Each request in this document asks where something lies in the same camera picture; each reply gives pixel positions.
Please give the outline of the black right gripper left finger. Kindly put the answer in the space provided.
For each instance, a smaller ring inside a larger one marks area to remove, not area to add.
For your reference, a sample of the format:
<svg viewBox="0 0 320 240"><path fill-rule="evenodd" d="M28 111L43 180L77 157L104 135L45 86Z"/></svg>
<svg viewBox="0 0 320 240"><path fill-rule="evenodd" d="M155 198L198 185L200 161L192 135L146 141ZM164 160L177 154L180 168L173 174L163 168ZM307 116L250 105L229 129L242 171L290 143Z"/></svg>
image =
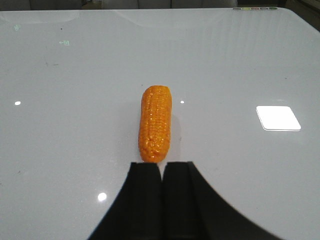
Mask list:
<svg viewBox="0 0 320 240"><path fill-rule="evenodd" d="M155 163L132 162L124 184L90 240L161 240L162 179Z"/></svg>

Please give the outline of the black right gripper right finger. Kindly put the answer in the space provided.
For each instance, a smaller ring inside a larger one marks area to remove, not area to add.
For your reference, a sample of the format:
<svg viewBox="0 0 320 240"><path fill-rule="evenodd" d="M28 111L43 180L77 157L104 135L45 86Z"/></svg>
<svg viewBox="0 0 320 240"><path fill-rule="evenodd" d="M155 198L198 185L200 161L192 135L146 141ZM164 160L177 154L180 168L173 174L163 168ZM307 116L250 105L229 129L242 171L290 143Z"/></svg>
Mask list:
<svg viewBox="0 0 320 240"><path fill-rule="evenodd" d="M163 173L166 240L276 240L229 205L189 162L169 162Z"/></svg>

